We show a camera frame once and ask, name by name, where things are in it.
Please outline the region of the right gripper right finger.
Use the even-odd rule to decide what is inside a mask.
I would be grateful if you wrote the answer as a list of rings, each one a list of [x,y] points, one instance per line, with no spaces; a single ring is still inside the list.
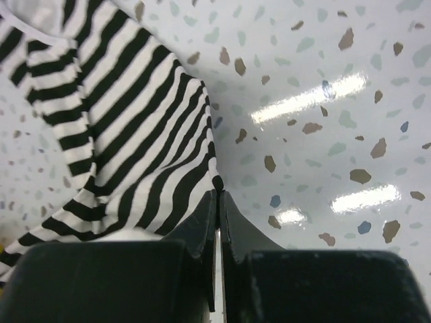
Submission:
[[[429,322],[407,264],[379,250],[286,250],[219,195],[227,322]]]

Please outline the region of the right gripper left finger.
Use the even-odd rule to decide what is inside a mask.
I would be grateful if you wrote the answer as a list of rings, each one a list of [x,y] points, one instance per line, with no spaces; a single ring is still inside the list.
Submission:
[[[2,322],[208,322],[216,193],[158,241],[46,243],[20,259]]]

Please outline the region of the black white striped tank top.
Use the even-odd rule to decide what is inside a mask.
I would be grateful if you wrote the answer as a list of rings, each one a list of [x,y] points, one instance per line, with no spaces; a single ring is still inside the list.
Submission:
[[[56,35],[1,2],[1,69],[59,142],[76,195],[1,253],[1,282],[43,242],[165,236],[220,190],[205,84],[112,1],[58,1]]]

